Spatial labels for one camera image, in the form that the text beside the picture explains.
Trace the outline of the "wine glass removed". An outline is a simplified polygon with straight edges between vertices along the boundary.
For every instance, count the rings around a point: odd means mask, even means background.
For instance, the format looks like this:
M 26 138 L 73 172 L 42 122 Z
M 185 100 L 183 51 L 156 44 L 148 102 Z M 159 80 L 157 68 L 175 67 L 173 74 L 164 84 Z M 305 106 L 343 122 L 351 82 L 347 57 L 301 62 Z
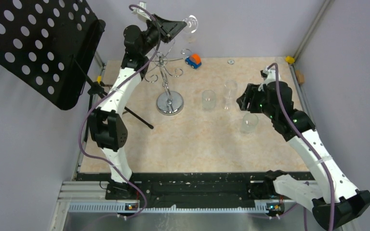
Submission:
M 230 110 L 236 104 L 236 93 L 238 84 L 235 80 L 229 79 L 224 84 L 224 109 Z
M 201 103 L 204 111 L 211 111 L 216 107 L 216 93 L 213 90 L 202 92 Z

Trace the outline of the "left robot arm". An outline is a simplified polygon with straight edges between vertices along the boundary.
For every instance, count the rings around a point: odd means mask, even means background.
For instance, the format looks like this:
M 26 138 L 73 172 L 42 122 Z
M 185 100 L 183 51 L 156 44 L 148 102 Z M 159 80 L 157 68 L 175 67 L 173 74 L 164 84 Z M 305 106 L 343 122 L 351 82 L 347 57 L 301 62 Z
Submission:
M 111 91 L 88 116 L 91 138 L 104 153 L 111 169 L 107 199 L 133 199 L 139 192 L 130 181 L 132 170 L 124 150 L 128 130 L 122 114 L 136 86 L 145 78 L 150 62 L 147 54 L 157 50 L 160 43 L 171 42 L 187 23 L 166 20 L 154 14 L 146 25 L 145 31 L 136 25 L 124 29 L 125 54 L 119 75 Z

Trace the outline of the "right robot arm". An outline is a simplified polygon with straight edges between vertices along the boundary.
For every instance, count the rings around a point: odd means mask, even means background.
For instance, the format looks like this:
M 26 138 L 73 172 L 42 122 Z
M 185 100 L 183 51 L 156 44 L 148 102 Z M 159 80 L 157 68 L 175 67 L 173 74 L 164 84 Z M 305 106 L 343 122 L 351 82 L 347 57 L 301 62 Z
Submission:
M 370 192 L 360 190 L 341 171 L 323 145 L 310 117 L 294 107 L 286 82 L 249 83 L 237 98 L 242 111 L 266 115 L 273 128 L 302 158 L 316 186 L 306 185 L 282 170 L 268 171 L 263 191 L 269 198 L 293 199 L 310 210 L 325 230 L 360 217 L 370 206 Z

